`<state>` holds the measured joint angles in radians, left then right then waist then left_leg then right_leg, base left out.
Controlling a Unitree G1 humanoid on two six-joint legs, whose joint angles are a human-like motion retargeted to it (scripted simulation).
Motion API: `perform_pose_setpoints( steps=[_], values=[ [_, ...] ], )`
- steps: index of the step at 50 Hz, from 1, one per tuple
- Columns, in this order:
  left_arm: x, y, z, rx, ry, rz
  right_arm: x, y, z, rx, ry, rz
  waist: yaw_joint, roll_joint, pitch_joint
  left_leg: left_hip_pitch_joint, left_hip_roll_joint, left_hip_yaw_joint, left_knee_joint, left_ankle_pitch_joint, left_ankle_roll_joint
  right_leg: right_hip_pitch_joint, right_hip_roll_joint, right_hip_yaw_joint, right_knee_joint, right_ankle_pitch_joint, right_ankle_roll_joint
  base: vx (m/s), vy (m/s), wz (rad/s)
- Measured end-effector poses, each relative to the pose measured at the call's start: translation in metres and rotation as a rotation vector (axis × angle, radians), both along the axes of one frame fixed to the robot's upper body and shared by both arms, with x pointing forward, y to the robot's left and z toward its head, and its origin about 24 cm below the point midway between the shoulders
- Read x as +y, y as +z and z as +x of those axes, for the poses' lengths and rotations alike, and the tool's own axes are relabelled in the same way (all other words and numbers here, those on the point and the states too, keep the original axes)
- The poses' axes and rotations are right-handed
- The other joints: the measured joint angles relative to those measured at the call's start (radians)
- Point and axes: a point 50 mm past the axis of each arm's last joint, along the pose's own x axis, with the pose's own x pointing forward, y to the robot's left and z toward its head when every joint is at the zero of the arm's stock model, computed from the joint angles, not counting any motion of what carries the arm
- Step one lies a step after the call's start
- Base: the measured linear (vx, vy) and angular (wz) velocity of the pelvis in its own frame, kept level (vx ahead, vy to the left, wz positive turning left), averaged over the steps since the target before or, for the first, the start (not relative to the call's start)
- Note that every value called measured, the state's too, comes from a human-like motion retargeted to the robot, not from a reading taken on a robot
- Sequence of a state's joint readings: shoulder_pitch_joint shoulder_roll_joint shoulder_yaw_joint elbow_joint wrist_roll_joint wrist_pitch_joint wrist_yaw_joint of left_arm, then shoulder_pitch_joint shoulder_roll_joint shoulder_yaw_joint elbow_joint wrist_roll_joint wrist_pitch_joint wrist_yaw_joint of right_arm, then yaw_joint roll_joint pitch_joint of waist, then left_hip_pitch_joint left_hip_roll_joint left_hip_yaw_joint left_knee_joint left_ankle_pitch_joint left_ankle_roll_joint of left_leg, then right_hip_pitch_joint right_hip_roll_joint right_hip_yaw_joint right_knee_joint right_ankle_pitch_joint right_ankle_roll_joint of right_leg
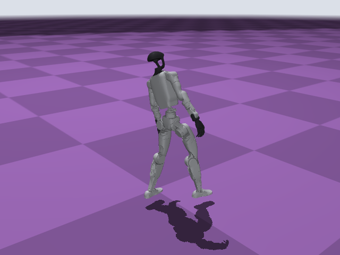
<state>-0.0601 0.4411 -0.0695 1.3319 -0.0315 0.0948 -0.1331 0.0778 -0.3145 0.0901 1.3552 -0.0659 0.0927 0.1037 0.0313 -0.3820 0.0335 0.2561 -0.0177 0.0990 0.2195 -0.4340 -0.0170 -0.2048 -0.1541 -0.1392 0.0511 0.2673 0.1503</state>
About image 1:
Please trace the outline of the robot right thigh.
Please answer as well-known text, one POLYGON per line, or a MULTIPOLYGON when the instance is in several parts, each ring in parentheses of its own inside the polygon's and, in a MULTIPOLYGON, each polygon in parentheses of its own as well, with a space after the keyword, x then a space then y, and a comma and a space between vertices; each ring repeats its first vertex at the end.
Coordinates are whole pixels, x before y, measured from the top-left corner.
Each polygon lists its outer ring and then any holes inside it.
POLYGON ((188 161, 191 158, 195 158, 196 160, 198 158, 198 148, 195 136, 190 127, 186 123, 181 124, 179 122, 176 122, 174 124, 174 130, 176 135, 182 138, 182 141, 187 151, 189 152, 189 156, 187 156, 184 160, 186 166, 189 167, 188 161))

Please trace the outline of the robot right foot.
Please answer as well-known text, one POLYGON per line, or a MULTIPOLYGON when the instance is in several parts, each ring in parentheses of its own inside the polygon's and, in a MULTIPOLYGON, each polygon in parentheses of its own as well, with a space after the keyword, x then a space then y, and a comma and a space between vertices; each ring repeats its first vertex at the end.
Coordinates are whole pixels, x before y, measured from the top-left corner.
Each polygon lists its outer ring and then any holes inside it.
POLYGON ((201 191, 201 192, 198 192, 198 190, 195 190, 192 193, 192 197, 193 198, 199 198, 199 197, 209 196, 211 194, 212 194, 212 190, 205 190, 205 189, 203 189, 203 191, 201 191))

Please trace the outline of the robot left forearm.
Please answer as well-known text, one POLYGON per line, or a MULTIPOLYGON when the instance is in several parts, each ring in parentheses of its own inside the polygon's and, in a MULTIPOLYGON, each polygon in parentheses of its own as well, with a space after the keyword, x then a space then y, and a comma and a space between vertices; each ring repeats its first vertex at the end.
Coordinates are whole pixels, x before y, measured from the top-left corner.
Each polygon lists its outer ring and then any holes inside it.
POLYGON ((151 107, 151 110, 153 111, 153 113, 154 113, 154 118, 156 119, 156 120, 160 120, 160 119, 162 119, 161 118, 161 114, 160 114, 160 111, 159 111, 159 106, 158 107, 154 107, 154 106, 151 106, 150 105, 150 107, 151 107))

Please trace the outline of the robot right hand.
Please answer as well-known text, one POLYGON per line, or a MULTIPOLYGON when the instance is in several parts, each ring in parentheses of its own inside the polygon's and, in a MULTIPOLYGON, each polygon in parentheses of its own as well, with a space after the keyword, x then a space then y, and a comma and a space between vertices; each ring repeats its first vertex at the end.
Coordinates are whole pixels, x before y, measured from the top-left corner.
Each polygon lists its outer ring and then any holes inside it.
POLYGON ((199 120, 200 117, 198 116, 198 118, 195 118, 195 116, 193 114, 191 114, 191 118, 192 118, 193 121, 195 121, 195 126, 196 126, 197 131, 198 131, 198 135, 196 137, 203 136, 204 133, 205 133, 205 126, 199 120))

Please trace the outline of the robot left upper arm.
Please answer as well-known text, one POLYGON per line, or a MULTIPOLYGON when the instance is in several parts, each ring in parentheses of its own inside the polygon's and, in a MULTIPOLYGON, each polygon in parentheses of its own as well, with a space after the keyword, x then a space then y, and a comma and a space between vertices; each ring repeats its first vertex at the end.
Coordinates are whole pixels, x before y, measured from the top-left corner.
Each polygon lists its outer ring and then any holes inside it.
POLYGON ((155 97, 154 97, 154 94, 153 94, 153 91, 150 85, 150 80, 147 81, 147 87, 149 91, 149 99, 150 99, 151 106, 158 107, 158 104, 156 103, 156 100, 155 100, 155 97))

